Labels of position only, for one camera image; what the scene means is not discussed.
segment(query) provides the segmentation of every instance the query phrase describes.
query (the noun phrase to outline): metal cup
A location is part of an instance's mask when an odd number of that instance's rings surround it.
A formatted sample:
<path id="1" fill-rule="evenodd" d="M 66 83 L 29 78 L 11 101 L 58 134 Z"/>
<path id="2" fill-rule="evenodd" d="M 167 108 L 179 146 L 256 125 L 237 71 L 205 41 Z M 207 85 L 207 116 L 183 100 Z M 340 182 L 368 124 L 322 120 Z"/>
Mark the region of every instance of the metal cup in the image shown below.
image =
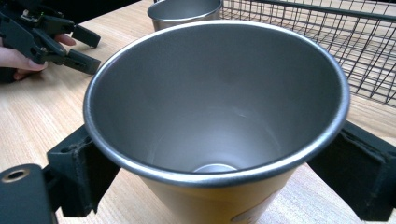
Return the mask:
<path id="1" fill-rule="evenodd" d="M 154 30 L 193 21 L 219 20 L 222 0 L 162 0 L 148 8 Z"/>
<path id="2" fill-rule="evenodd" d="M 324 49 L 252 21 L 199 21 L 135 41 L 98 71 L 86 128 L 181 223 L 251 223 L 326 147 L 349 106 Z"/>

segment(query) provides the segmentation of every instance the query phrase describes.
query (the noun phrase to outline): tabletop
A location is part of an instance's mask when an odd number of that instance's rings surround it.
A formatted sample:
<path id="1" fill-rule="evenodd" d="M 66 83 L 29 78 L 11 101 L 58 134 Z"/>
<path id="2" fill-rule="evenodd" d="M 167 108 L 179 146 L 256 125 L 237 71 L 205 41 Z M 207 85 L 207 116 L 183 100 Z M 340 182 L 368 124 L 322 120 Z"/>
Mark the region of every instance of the tabletop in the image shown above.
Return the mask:
<path id="1" fill-rule="evenodd" d="M 73 49 L 105 62 L 136 39 L 154 32 L 151 0 L 123 7 L 81 25 L 99 34 L 98 48 Z M 91 76 L 50 64 L 23 81 L 0 84 L 0 171 L 24 163 L 48 164 L 46 152 L 83 124 L 82 104 Z M 396 146 L 396 108 L 352 95 L 347 119 Z M 137 175 L 121 170 L 87 217 L 60 223 L 178 223 Z M 389 223 L 396 223 L 395 212 Z M 299 167 L 259 223 L 361 223 L 347 204 L 307 164 Z"/>

